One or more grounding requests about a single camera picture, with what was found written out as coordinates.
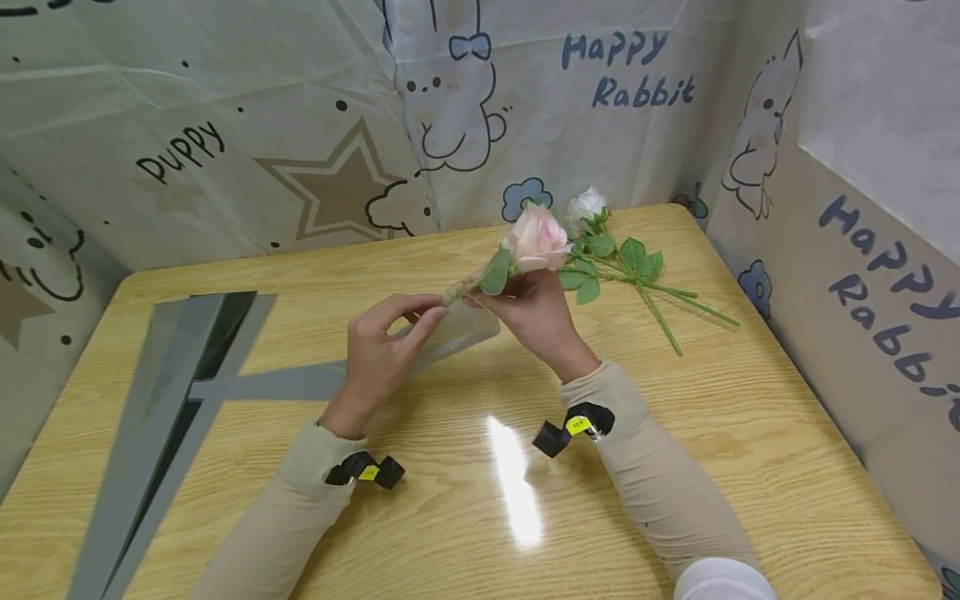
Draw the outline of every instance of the star print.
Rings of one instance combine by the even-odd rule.
[[[204,191],[196,185],[177,180],[168,180],[164,185],[154,178],[137,178],[131,181],[153,197],[156,214],[178,211],[200,218],[196,200],[204,195]]]
[[[384,172],[365,120],[350,128],[327,160],[254,160],[303,202],[296,239],[346,230],[371,240],[393,237],[370,224],[366,208],[401,178]]]
[[[0,273],[0,337],[13,349],[20,348],[20,326],[24,319],[43,317],[54,312],[42,300],[31,294],[22,283],[7,279]]]

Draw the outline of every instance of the artificial flower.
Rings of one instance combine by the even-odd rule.
[[[570,219],[570,226],[577,231],[584,230],[582,219],[596,219],[603,215],[607,207],[607,199],[600,195],[593,186],[577,196],[566,206],[566,216]]]
[[[513,256],[518,273],[540,269],[556,271],[564,265],[572,248],[566,242],[566,231],[553,214],[543,206],[530,203],[503,238],[503,247]]]

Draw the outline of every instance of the rabbit drawing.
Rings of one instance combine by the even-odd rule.
[[[782,59],[768,59],[757,74],[733,139],[730,167],[721,183],[736,194],[737,200],[755,219],[770,216],[772,203],[764,183],[777,168],[783,114],[793,98],[803,66],[800,30],[797,30],[787,43]]]
[[[479,0],[384,0],[394,84],[422,171],[486,164],[506,120],[484,104],[496,88]]]

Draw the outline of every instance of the arm sleeve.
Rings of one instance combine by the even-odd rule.
[[[289,597],[320,537],[353,494],[353,484],[331,486],[326,475],[366,445],[340,440],[316,422],[299,432],[276,476],[213,555],[190,598]]]
[[[567,408],[591,402],[613,412],[596,445],[624,511],[677,580],[699,559],[728,558],[759,570],[740,521],[707,472],[647,412],[618,365],[600,367],[561,388]]]

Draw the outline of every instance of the table surface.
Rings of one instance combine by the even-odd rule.
[[[687,213],[671,204],[617,211],[611,229],[663,250],[661,283],[695,290],[743,323],[657,294],[684,349],[678,357],[629,286],[605,282],[596,302],[571,307],[597,353],[626,369],[714,477],[780,598],[939,597],[920,551]],[[127,278],[0,507],[0,588],[18,599],[63,596],[154,304],[278,294],[242,373],[340,359],[354,313],[394,292],[442,292],[502,231]],[[300,597],[670,597],[589,439],[578,436],[553,460],[530,445],[544,419],[563,418],[558,387],[506,329],[415,378],[370,431],[373,454],[406,467],[403,481],[391,492],[357,489],[311,557]],[[322,407],[226,402],[128,597],[185,596]]]

